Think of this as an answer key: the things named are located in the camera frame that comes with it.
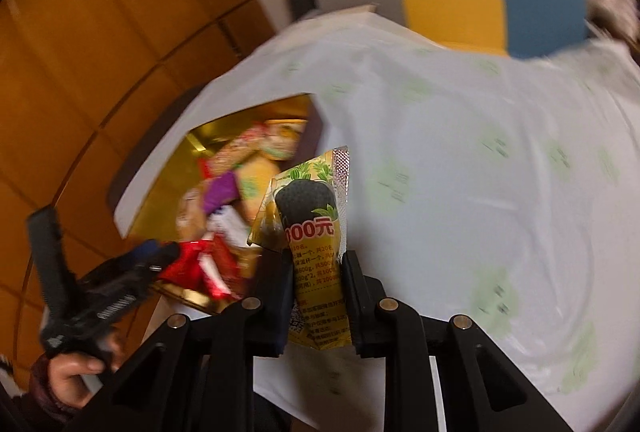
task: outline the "yellow snack packet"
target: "yellow snack packet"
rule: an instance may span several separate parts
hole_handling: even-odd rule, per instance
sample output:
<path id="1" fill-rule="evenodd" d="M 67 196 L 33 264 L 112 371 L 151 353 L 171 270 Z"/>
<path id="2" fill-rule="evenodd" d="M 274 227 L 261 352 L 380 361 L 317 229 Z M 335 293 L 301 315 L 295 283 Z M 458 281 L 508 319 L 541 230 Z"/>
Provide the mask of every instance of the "yellow snack packet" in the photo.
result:
<path id="1" fill-rule="evenodd" d="M 278 172 L 277 165 L 260 154 L 255 154 L 235 170 L 247 221 L 254 220 L 256 213 L 260 210 L 262 194 L 273 175 Z"/>
<path id="2" fill-rule="evenodd" d="M 320 350 L 351 343 L 340 284 L 348 178 L 346 147 L 281 172 L 271 180 L 247 241 L 291 249 L 296 303 L 289 339 Z"/>

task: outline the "human hand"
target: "human hand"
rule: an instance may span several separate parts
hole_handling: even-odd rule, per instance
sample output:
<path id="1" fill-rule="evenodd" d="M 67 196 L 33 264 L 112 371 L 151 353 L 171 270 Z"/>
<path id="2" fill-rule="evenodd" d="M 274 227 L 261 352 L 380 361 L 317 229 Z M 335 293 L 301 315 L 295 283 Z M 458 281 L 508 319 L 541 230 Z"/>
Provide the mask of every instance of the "human hand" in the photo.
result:
<path id="1" fill-rule="evenodd" d="M 124 348 L 117 331 L 108 336 L 107 343 L 113 355 L 111 370 L 115 372 L 124 361 Z M 100 374 L 103 370 L 104 362 L 82 352 L 59 354 L 49 362 L 49 386 L 60 402 L 73 408 L 82 408 L 93 395 L 80 375 Z"/>

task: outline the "metal bolt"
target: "metal bolt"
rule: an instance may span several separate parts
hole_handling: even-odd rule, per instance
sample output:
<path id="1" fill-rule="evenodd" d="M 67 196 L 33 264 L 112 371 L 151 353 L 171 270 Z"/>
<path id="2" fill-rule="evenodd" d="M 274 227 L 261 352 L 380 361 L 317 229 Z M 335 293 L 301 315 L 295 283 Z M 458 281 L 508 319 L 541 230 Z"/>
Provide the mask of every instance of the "metal bolt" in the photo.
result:
<path id="1" fill-rule="evenodd" d="M 244 309 L 258 309 L 262 305 L 259 298 L 256 297 L 247 297 L 242 301 L 242 307 Z"/>
<path id="2" fill-rule="evenodd" d="M 166 324 L 173 329 L 181 328 L 186 323 L 187 323 L 187 317 L 181 313 L 176 313 L 175 315 L 171 315 L 166 321 Z"/>
<path id="3" fill-rule="evenodd" d="M 398 301 L 393 298 L 383 298 L 380 302 L 378 302 L 380 309 L 385 311 L 395 311 L 398 309 Z"/>
<path id="4" fill-rule="evenodd" d="M 469 329 L 474 321 L 466 315 L 456 315 L 453 317 L 453 325 L 458 329 Z"/>

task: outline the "dark red sleeve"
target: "dark red sleeve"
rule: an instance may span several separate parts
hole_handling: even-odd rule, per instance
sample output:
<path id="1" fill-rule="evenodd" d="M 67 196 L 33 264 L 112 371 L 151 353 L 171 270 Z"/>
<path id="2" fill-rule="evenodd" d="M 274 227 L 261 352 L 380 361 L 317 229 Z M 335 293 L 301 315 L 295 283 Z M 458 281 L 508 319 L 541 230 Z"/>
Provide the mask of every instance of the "dark red sleeve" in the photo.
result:
<path id="1" fill-rule="evenodd" d="M 49 359 L 44 355 L 31 366 L 29 391 L 14 398 L 14 403 L 37 432 L 58 432 L 78 412 L 53 394 L 49 385 Z"/>

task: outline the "red candy wrapper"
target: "red candy wrapper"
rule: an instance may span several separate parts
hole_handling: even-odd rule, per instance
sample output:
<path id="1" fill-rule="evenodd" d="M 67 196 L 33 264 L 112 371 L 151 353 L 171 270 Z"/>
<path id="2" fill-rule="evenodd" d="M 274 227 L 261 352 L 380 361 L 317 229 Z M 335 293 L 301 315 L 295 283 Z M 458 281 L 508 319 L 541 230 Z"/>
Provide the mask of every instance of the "red candy wrapper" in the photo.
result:
<path id="1" fill-rule="evenodd" d="M 213 171 L 209 168 L 209 158 L 199 157 L 198 168 L 200 168 L 202 179 L 211 179 L 213 177 Z"/>
<path id="2" fill-rule="evenodd" d="M 212 239 L 181 242 L 180 257 L 158 278 L 184 289 L 206 293 L 215 300 L 237 300 L 241 296 L 232 287 L 241 282 L 240 269 L 222 238 L 209 236 Z"/>
<path id="3" fill-rule="evenodd" d="M 201 291 L 202 271 L 198 256 L 202 251 L 200 241 L 180 242 L 180 257 L 172 262 L 158 278 L 185 289 Z"/>

